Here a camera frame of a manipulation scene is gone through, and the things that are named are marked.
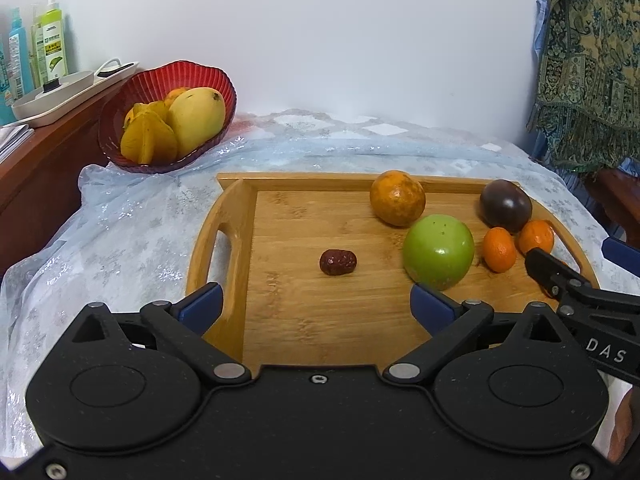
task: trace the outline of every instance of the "brown wooden headboard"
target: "brown wooden headboard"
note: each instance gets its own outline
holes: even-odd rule
[[[105,166],[98,118],[118,83],[32,136],[0,163],[0,279],[13,264],[41,250],[80,207],[78,175]]]

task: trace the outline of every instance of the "red bowl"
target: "red bowl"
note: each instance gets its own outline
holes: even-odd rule
[[[209,87],[216,89],[225,100],[225,123],[222,131],[213,139],[193,150],[189,155],[166,166],[137,164],[120,153],[124,117],[135,103],[162,101],[174,88]],[[236,90],[228,76],[219,68],[202,66],[191,61],[174,61],[168,65],[146,70],[129,79],[107,104],[100,114],[98,142],[102,152],[116,166],[132,173],[167,173],[196,160],[204,152],[222,140],[236,113]]]

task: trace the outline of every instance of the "wooden tray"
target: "wooden tray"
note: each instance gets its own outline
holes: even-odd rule
[[[224,191],[209,212],[191,255],[187,294],[207,281],[218,231],[231,243],[225,301],[204,339],[255,374],[261,364],[376,364],[380,369],[425,342],[412,317],[413,285],[402,267],[407,229],[383,224],[369,204],[375,174],[221,173]],[[526,273],[524,258],[503,274],[480,264],[488,227],[478,197],[490,181],[417,177],[427,193],[424,215],[450,214],[469,227],[476,256],[467,275],[445,294],[484,300],[497,311],[520,312],[548,298]],[[594,287],[598,282],[580,245],[547,209],[533,201],[533,218],[553,226]],[[326,276],[326,249],[356,254],[353,274]]]

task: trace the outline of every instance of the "tray handle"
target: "tray handle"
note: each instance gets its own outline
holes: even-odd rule
[[[222,192],[200,228],[187,273],[188,296],[207,283],[216,237],[222,231],[231,243],[222,314],[202,337],[238,362],[242,362],[256,197],[255,188],[242,179]]]
[[[540,202],[537,202],[533,199],[531,199],[531,202],[533,204],[532,218],[546,220],[549,225],[551,225],[552,229],[556,232],[556,235],[558,235],[558,238],[560,238],[564,246],[568,249],[568,251],[571,253],[571,256],[580,267],[581,275],[583,275],[587,280],[591,282],[593,288],[600,288],[598,279],[593,272],[593,267],[591,267],[591,264],[589,263],[587,256],[584,254],[584,251],[580,247],[580,244],[572,236],[569,230],[564,227],[564,224],[562,224],[561,221],[559,221],[553,214],[551,214],[551,212]]]

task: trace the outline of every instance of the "green patterned scarf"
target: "green patterned scarf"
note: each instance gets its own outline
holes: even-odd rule
[[[640,158],[640,0],[548,0],[530,128],[556,168]]]

